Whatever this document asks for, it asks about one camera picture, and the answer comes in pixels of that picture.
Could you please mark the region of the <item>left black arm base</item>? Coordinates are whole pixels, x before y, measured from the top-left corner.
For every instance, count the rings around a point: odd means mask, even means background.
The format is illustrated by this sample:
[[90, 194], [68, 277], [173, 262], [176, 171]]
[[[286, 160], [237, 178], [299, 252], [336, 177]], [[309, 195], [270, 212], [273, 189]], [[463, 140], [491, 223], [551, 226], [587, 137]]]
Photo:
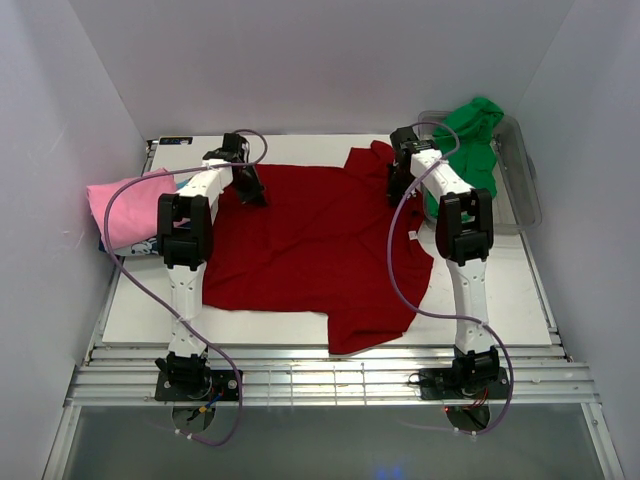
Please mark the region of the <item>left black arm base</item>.
[[209, 370], [200, 380], [170, 379], [160, 372], [153, 398], [160, 402], [204, 402], [214, 398], [220, 401], [237, 401], [239, 383], [232, 370]]

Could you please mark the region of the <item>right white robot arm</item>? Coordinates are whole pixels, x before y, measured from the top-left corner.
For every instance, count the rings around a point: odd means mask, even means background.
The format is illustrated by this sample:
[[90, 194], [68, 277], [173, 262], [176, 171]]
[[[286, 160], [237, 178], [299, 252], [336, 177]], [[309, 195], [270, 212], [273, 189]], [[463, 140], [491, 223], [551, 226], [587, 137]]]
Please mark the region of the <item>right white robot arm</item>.
[[389, 186], [401, 196], [387, 235], [389, 277], [398, 289], [392, 264], [395, 227], [410, 194], [423, 187], [439, 202], [435, 243], [450, 274], [455, 304], [451, 318], [457, 322], [452, 366], [433, 373], [431, 387], [474, 397], [500, 375], [486, 297], [486, 266], [494, 244], [492, 197], [463, 180], [431, 141], [394, 140], [392, 148]]

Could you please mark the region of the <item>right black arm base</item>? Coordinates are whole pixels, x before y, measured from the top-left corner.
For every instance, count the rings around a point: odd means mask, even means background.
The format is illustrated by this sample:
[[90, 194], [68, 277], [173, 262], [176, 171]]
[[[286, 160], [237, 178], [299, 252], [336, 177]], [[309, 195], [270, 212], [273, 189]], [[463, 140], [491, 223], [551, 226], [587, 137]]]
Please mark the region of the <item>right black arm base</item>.
[[463, 380], [452, 368], [423, 368], [409, 376], [422, 400], [504, 400], [511, 387], [504, 368], [493, 380]]

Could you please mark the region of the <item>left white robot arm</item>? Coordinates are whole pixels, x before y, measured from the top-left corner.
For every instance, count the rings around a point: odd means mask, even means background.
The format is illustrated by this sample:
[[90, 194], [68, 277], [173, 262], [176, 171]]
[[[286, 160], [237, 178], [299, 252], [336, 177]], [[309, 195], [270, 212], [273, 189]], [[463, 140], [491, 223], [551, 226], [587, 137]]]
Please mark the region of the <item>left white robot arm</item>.
[[192, 333], [203, 308], [203, 283], [213, 253], [213, 224], [218, 200], [233, 187], [241, 202], [264, 206], [264, 186], [249, 162], [248, 140], [236, 133], [202, 158], [204, 169], [173, 194], [158, 200], [157, 245], [168, 274], [172, 322], [168, 354], [156, 361], [168, 385], [190, 399], [212, 389], [206, 342]]

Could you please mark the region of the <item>blue label sticker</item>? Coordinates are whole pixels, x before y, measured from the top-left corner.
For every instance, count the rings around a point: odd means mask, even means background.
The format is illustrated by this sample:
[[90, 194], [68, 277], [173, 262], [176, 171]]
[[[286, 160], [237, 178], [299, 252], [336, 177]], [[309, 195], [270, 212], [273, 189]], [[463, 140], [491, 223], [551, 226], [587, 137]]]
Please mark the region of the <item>blue label sticker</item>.
[[193, 142], [193, 138], [190, 136], [171, 136], [171, 137], [161, 137], [158, 140], [159, 145], [191, 145]]

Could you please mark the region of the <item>green t-shirt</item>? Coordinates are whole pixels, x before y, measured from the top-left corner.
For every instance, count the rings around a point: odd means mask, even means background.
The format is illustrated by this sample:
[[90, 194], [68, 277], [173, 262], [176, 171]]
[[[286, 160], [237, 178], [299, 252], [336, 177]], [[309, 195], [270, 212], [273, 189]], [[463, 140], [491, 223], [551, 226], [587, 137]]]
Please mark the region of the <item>green t-shirt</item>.
[[485, 97], [476, 97], [443, 121], [458, 136], [459, 149], [448, 157], [450, 167], [469, 185], [497, 195], [493, 170], [497, 157], [491, 142], [494, 128], [502, 121], [503, 110]]

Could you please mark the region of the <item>pink folded t-shirt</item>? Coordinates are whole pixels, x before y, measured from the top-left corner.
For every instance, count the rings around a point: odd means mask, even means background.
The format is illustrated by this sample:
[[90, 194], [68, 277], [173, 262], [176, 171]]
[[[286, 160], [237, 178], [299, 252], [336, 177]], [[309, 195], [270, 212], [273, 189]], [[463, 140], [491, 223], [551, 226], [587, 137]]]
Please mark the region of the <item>pink folded t-shirt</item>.
[[[104, 240], [106, 207], [119, 188], [131, 181], [124, 179], [111, 184], [90, 185], [87, 198], [101, 240]], [[146, 241], [157, 233], [158, 199], [177, 190], [173, 175], [153, 177], [123, 191], [112, 205], [109, 215], [109, 238], [114, 250]]]

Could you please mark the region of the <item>clear plastic bin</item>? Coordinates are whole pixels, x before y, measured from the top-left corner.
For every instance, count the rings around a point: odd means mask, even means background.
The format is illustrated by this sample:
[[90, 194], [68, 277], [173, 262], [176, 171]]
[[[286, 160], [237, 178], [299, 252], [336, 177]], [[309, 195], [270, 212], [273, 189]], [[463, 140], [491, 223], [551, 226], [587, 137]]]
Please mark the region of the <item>clear plastic bin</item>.
[[542, 220], [533, 164], [526, 152], [518, 122], [504, 116], [494, 127], [490, 147], [496, 196], [492, 200], [494, 233], [519, 235]]

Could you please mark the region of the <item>aluminium frame rail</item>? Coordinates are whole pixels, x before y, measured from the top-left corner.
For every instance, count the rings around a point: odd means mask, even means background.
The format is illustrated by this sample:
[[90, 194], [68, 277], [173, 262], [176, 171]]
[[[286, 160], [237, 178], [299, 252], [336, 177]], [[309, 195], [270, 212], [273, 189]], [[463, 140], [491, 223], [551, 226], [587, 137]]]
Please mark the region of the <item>aluminium frame rail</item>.
[[[242, 370], [247, 406], [416, 405], [421, 368], [444, 367], [453, 353], [436, 347], [381, 347], [352, 356], [322, 348], [229, 348]], [[76, 369], [66, 395], [76, 406], [153, 404], [158, 348], [98, 346]], [[511, 349], [514, 402], [597, 403], [599, 391], [587, 364], [570, 362], [560, 344]]]

